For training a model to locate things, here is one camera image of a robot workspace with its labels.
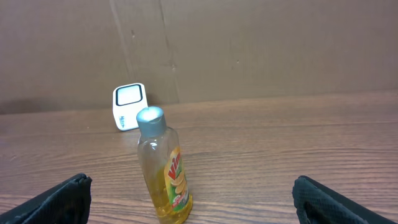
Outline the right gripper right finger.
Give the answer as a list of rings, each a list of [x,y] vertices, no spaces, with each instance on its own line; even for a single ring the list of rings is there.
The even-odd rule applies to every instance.
[[[300,224],[396,224],[304,175],[292,196]]]

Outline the yellow dish soap bottle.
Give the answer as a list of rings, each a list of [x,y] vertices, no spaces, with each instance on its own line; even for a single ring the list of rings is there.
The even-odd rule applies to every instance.
[[[193,207],[176,130],[164,111],[150,106],[138,112],[141,133],[137,155],[160,223],[183,223]]]

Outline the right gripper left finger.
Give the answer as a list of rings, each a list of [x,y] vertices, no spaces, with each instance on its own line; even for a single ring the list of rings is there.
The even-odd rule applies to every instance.
[[[77,174],[1,215],[3,224],[86,224],[92,179]]]

